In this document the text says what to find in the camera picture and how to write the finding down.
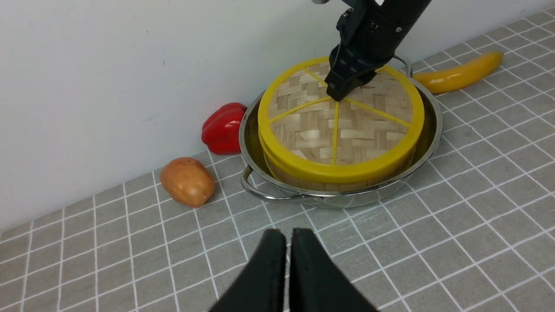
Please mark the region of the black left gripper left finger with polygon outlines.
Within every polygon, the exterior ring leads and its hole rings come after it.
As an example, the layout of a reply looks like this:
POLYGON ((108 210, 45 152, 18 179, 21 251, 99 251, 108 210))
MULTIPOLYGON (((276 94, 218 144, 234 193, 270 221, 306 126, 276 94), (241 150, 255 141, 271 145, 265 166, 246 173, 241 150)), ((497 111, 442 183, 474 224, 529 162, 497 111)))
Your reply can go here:
POLYGON ((267 229, 247 265, 210 311, 283 311, 285 264, 285 236, 277 229, 267 229))

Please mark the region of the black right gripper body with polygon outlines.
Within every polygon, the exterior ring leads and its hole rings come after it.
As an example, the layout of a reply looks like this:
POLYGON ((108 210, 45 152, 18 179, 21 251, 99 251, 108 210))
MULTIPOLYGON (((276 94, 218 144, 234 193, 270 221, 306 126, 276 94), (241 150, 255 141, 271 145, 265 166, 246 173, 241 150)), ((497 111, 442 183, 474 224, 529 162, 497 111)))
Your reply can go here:
POLYGON ((334 72, 369 72, 389 62, 430 0, 346 0, 349 9, 336 28, 340 43, 332 50, 334 72))

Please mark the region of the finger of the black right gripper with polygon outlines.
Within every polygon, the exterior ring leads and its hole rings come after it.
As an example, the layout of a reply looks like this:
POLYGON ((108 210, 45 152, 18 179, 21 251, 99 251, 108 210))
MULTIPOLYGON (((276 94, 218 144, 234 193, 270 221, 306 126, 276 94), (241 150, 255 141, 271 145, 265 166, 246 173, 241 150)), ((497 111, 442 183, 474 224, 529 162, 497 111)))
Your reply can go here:
POLYGON ((355 89, 367 85, 376 76, 376 70, 361 61, 330 61, 326 92, 333 100, 342 101, 355 89))

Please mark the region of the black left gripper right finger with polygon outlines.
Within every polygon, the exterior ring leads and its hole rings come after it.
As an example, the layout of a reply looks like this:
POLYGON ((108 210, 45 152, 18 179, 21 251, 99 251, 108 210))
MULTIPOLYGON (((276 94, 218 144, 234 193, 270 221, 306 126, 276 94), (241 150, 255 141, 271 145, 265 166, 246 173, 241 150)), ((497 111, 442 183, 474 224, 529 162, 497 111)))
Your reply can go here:
POLYGON ((290 311, 376 312, 334 264, 311 229, 291 237, 290 311))

